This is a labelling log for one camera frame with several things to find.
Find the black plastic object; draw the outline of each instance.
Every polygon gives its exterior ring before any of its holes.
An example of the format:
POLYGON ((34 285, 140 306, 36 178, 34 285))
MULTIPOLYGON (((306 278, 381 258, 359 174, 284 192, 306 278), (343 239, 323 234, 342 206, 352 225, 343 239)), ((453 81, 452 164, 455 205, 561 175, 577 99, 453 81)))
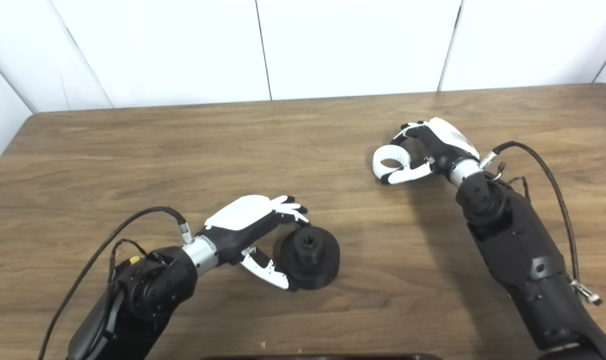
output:
POLYGON ((201 360, 442 360, 429 353, 401 353, 398 355, 246 355, 246 356, 212 356, 201 360))
MULTIPOLYGON (((606 335, 570 286, 563 255, 529 199, 502 183, 486 181, 497 190, 488 192, 497 198, 487 203, 496 203, 504 210, 488 212, 488 219, 495 218, 490 225, 468 221, 467 226, 490 274, 509 293, 536 347, 559 352, 548 359, 587 360, 596 353, 606 360, 606 335), (572 344, 586 350, 558 350, 572 344)), ((463 180, 457 201, 465 182, 473 184, 467 187, 472 189, 468 193, 474 193, 479 183, 473 176, 463 180)), ((466 200, 460 203, 463 212, 472 205, 466 200)))
POLYGON ((305 226, 291 232, 280 246, 280 263, 301 289, 331 283, 339 272, 341 250, 328 230, 305 226))

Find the dark object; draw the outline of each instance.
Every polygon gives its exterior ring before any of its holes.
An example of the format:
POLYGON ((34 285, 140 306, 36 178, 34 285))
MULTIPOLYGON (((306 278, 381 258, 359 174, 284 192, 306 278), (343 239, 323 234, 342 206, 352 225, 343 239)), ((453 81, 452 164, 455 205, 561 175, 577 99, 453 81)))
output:
POLYGON ((280 263, 301 289, 315 290, 331 283, 339 272, 341 250, 324 228, 301 227, 280 246, 280 263))
POLYGON ((141 211, 137 212, 136 214, 133 214, 132 216, 130 216, 125 221, 123 221, 123 223, 121 223, 107 237, 107 239, 105 239, 103 244, 101 244, 101 246, 99 246, 98 250, 96 250, 96 252, 94 253, 94 255, 92 255, 92 257, 87 262, 87 264, 85 264, 85 267, 83 268, 81 273, 78 275, 78 278, 76 278, 76 281, 74 281, 74 284, 72 285, 71 289, 69 289, 69 291, 65 295, 63 302, 58 307, 58 310, 56 310, 56 313, 54 314, 52 321, 49 323, 49 326, 47 327, 47 330, 45 331, 45 338, 43 339, 43 344, 40 347, 40 353, 38 354, 38 360, 44 360, 45 351, 47 351, 47 344, 49 344, 49 338, 51 337, 52 332, 54 331, 54 326, 56 326, 56 322, 58 321, 58 318, 63 313, 63 310, 65 310, 67 303, 69 303, 69 301, 72 299, 72 296, 74 296, 74 292, 76 292, 76 289, 78 289, 78 286, 80 286, 81 281, 83 281, 83 278, 85 278, 85 275, 87 275, 88 271, 90 271, 90 269, 92 268, 92 266, 94 265, 96 260, 99 258, 101 253, 107 248, 107 246, 109 246, 109 244, 111 244, 112 241, 114 241, 114 239, 118 236, 118 234, 120 234, 120 232, 124 228, 126 228, 129 224, 131 224, 136 219, 142 217, 143 215, 147 215, 147 214, 151 214, 151 213, 155 213, 155 212, 165 212, 169 215, 172 215, 173 218, 176 219, 179 226, 186 223, 185 218, 181 215, 180 212, 177 212, 176 210, 172 209, 171 207, 167 207, 167 206, 150 207, 149 209, 141 210, 141 211))
POLYGON ((529 199, 483 177, 486 187, 479 176, 466 178, 456 200, 488 270, 509 293, 536 347, 551 351, 547 359, 606 360, 606 335, 570 286, 565 260, 529 199), (469 189, 474 193, 477 186, 494 189, 488 192, 487 202, 502 206, 483 212, 470 208, 474 201, 465 201, 465 194, 469 189), (469 214, 477 217, 470 219, 469 214), (552 350, 571 345, 578 350, 552 350))
POLYGON ((442 358, 421 353, 403 353, 401 355, 271 355, 271 356, 212 356, 201 360, 443 360, 442 358))
MULTIPOLYGON (((541 166, 545 176, 549 180, 550 184, 552 184, 552 188, 554 189, 554 193, 556 194, 556 199, 558 200, 558 205, 561 208, 561 214, 563 215, 563 221, 565 222, 565 231, 567 232, 567 238, 570 242, 570 256, 572 257, 572 277, 578 283, 581 282, 581 275, 579 273, 579 256, 578 251, 576 250, 576 239, 574 237, 574 230, 572 228, 572 221, 570 220, 570 214, 567 210, 567 206, 565 205, 565 200, 563 199, 563 194, 561 194, 561 187, 558 186, 558 182, 554 178, 554 174, 552 174, 552 170, 545 164, 542 157, 534 151, 534 149, 525 145, 524 143, 520 143, 518 141, 507 141, 495 147, 492 152, 496 155, 500 154, 503 150, 508 148, 521 148, 536 160, 536 162, 541 166)), ((525 197, 529 198, 529 193, 525 192, 525 197)))
POLYGON ((144 359, 174 310, 194 294, 197 280, 194 264, 178 246, 125 264, 113 293, 103 294, 72 337, 68 359, 144 359))

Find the wire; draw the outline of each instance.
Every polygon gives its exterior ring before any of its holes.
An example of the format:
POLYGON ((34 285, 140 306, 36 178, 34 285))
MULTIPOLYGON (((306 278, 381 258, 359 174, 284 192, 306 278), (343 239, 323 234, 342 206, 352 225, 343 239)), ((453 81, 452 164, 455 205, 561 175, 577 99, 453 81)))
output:
POLYGON ((133 246, 136 246, 142 255, 147 256, 147 251, 145 251, 145 249, 134 240, 123 238, 114 244, 113 248, 111 249, 111 255, 109 256, 109 271, 107 278, 107 289, 105 290, 105 307, 102 313, 102 319, 99 326, 96 328, 96 332, 92 336, 92 341, 89 342, 90 346, 86 347, 83 353, 81 353, 81 356, 79 356, 79 359, 81 360, 84 360, 88 354, 92 353, 93 349, 98 346, 101 335, 106 330, 116 280, 116 250, 118 250, 118 247, 122 245, 122 243, 130 243, 133 246))
POLYGON ((520 143, 518 141, 507 141, 506 143, 502 143, 501 145, 498 145, 497 147, 495 147, 492 150, 492 152, 498 155, 499 153, 501 153, 501 151, 503 151, 507 148, 513 148, 513 147, 521 148, 521 149, 527 151, 530 155, 532 155, 532 157, 536 160, 536 162, 538 162, 539 166, 541 166, 541 168, 545 172, 545 175, 547 176, 549 182, 552 184, 552 187, 554 188, 554 193, 556 194, 556 199, 558 200, 558 205, 561 208, 561 214, 563 215, 563 221, 565 222, 565 230, 567 232, 567 237, 570 242, 570 256, 572 258, 572 276, 573 276, 574 280, 576 280, 578 283, 580 283, 581 280, 579 278, 579 276, 580 276, 579 258, 578 258, 578 254, 576 251, 576 239, 574 238, 574 230, 572 228, 572 221, 570 220, 570 214, 567 211, 567 206, 565 205, 565 200, 563 200, 563 194, 561 194, 561 188, 558 186, 558 183, 556 182, 556 179, 554 178, 554 175, 552 174, 552 171, 549 169, 547 164, 545 164, 545 162, 538 155, 538 153, 536 153, 536 151, 534 151, 529 146, 527 146, 523 143, 520 143))
POLYGON ((74 292, 76 292, 76 289, 78 289, 78 286, 81 284, 81 281, 83 281, 83 278, 85 278, 85 275, 87 275, 87 273, 90 271, 90 269, 92 268, 92 266, 94 265, 94 263, 96 262, 98 257, 101 255, 101 253, 107 248, 107 246, 109 246, 109 244, 111 244, 112 241, 114 241, 115 237, 117 237, 118 234, 120 234, 120 232, 124 228, 126 228, 129 224, 131 224, 133 221, 142 217, 143 215, 156 213, 156 212, 165 212, 169 215, 172 215, 174 217, 174 219, 176 219, 177 223, 179 223, 180 226, 183 225, 184 223, 186 223, 185 218, 181 215, 180 212, 177 212, 176 210, 172 209, 171 207, 167 207, 167 206, 150 207, 149 209, 141 210, 141 211, 137 212, 136 214, 133 214, 132 216, 130 216, 125 221, 123 221, 123 223, 121 223, 107 237, 107 239, 105 239, 105 241, 101 244, 101 246, 99 246, 99 248, 96 250, 94 255, 92 255, 90 260, 88 260, 87 264, 85 264, 85 267, 81 270, 81 273, 78 275, 78 277, 74 281, 74 284, 72 284, 72 287, 69 289, 69 291, 65 295, 65 298, 63 299, 62 303, 58 307, 58 310, 56 310, 56 312, 54 313, 54 317, 52 317, 52 321, 49 323, 49 326, 47 327, 47 331, 45 331, 45 338, 43 339, 43 344, 40 346, 40 353, 38 354, 38 360, 44 360, 45 352, 47 351, 47 344, 49 344, 49 339, 51 338, 51 335, 54 331, 54 327, 56 326, 56 322, 58 321, 58 318, 63 313, 63 310, 65 310, 65 307, 67 306, 69 301, 72 299, 72 296, 74 296, 74 292))
POLYGON ((527 186, 527 179, 524 176, 517 176, 512 180, 507 182, 507 185, 512 185, 514 182, 521 180, 523 182, 523 192, 525 193, 525 198, 529 199, 529 186, 527 186))

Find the wooden table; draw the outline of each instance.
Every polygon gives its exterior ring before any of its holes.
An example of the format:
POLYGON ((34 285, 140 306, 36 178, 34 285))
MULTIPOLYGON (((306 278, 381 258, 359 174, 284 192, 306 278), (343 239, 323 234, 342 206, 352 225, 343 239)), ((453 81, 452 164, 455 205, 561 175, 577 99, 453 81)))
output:
MULTIPOLYGON (((605 299, 589 312, 606 332, 606 85, 585 84, 37 114, 0 160, 0 360, 36 358, 80 269, 130 214, 168 205, 199 229, 245 194, 291 194, 308 207, 312 223, 341 244, 337 280, 291 293, 238 266, 210 271, 150 359, 414 351, 536 358, 472 243, 455 188, 442 177, 381 186, 371 172, 372 153, 401 123, 434 116, 482 155, 517 140, 545 158, 573 219, 583 282, 605 299)), ((502 159, 506 176, 527 176, 534 207, 568 259, 542 171, 520 150, 502 159)), ((292 229, 281 226, 258 245, 270 253, 292 229)), ((181 243, 163 214, 123 235, 147 249, 181 243)), ((120 258, 133 253, 124 246, 120 258)), ((107 265, 102 257, 81 285, 47 358, 65 357, 107 265)))

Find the robotic hand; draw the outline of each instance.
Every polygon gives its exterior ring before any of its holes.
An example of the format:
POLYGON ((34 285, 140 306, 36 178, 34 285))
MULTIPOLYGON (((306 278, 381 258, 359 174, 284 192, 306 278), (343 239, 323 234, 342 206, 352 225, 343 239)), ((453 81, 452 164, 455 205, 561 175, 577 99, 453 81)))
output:
POLYGON ((291 196, 270 200, 242 196, 205 221, 194 236, 181 224, 183 246, 151 251, 120 264, 108 287, 69 345, 69 360, 142 360, 180 303, 195 291, 198 278, 223 264, 242 264, 281 289, 298 286, 259 249, 258 239, 278 224, 310 222, 291 196))
POLYGON ((384 185, 442 174, 457 187, 456 202, 492 277, 509 293, 536 346, 546 360, 606 360, 606 335, 583 307, 600 305, 597 294, 579 283, 573 231, 560 189, 545 162, 528 146, 509 141, 482 161, 474 146, 454 126, 440 118, 401 126, 390 145, 374 153, 373 170, 384 185), (399 146, 413 139, 429 155, 411 161, 399 146), (494 175, 485 171, 498 154, 510 147, 526 150, 552 182, 566 222, 572 249, 573 278, 565 260, 526 196, 501 181, 504 164, 494 175), (396 160, 400 167, 381 162, 396 160))

